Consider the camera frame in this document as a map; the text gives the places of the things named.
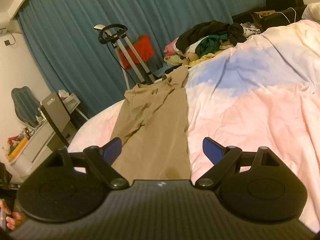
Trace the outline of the person left hand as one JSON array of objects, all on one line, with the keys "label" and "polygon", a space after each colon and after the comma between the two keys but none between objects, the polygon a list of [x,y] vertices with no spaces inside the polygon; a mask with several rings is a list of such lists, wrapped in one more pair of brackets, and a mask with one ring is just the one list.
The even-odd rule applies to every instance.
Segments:
[{"label": "person left hand", "polygon": [[17,229],[26,221],[22,213],[12,212],[3,199],[1,199],[1,211],[5,214],[6,227],[11,231]]}]

